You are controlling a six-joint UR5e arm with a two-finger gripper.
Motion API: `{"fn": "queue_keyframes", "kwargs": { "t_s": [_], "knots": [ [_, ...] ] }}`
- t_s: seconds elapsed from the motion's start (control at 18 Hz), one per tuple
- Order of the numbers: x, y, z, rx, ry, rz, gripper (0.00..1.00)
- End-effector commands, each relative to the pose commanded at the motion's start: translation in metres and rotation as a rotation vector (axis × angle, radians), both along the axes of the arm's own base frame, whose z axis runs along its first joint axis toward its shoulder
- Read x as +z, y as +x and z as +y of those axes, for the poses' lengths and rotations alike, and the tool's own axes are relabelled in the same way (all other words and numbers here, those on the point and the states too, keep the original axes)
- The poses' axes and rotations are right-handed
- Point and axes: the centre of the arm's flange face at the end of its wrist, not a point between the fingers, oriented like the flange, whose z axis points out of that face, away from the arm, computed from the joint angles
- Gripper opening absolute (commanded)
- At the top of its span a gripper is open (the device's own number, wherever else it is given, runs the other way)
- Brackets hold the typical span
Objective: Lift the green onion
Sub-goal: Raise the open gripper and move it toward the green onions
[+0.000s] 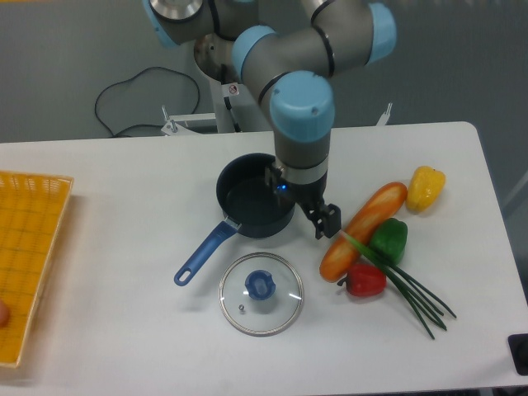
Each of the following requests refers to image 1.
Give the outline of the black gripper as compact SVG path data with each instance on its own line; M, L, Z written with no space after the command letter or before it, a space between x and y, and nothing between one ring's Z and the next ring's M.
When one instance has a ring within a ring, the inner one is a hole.
M323 193L327 185L327 173L308 183L287 181L285 171L273 163L265 167L265 183L283 201L294 202L304 211L314 226L316 239L333 237L342 228L341 210L337 205L326 205Z

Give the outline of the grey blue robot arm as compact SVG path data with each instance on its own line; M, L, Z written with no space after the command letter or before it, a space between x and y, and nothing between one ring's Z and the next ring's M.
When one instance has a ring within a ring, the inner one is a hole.
M144 3L164 45L210 36L228 46L227 65L274 133L271 185L303 210L317 238L330 238L341 214L323 198L335 117L329 79L388 56L397 27L380 2L305 1L303 8L309 27L280 35L260 22L256 1Z

